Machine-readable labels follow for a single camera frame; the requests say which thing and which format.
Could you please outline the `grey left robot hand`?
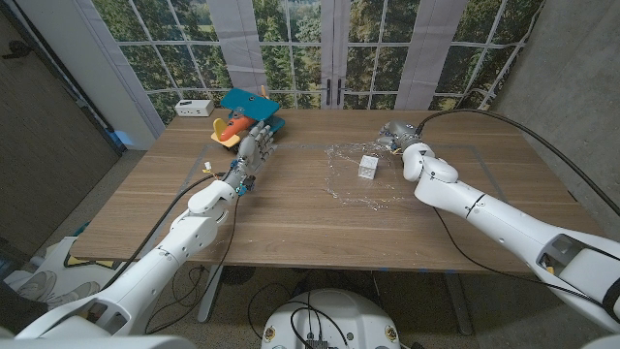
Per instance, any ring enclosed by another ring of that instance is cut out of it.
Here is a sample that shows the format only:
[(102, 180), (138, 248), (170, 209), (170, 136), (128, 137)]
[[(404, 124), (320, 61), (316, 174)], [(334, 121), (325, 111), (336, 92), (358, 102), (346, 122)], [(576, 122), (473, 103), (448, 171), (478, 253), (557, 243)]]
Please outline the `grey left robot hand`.
[(223, 181), (238, 195), (243, 195), (250, 189), (250, 181), (254, 180), (274, 149), (271, 126), (260, 121), (241, 141), (237, 156)]

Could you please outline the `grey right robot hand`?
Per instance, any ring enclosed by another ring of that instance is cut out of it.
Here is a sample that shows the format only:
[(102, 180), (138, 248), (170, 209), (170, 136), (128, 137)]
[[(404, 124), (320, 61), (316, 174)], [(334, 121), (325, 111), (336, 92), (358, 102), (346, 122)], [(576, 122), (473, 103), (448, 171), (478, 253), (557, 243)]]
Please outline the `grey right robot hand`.
[(377, 142), (390, 150), (404, 151), (410, 145), (420, 143), (418, 128), (402, 120), (392, 120), (386, 123), (379, 132)]

